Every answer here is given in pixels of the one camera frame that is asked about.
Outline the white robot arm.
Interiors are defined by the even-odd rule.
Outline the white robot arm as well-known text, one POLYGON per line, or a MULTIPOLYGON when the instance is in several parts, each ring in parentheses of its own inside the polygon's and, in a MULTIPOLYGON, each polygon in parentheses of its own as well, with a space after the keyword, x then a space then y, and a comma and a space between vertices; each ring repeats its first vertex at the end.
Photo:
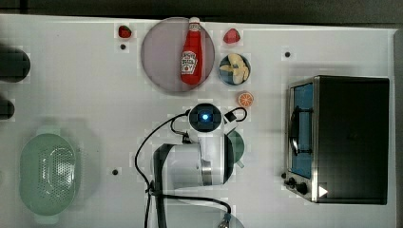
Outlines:
POLYGON ((158 228, 168 228, 164 201, 179 200, 177 189, 222 185, 232 175, 234 155, 228 135, 237 117, 213 104, 197 104, 184 113, 190 129, 181 144, 165 143, 153 154, 158 228))

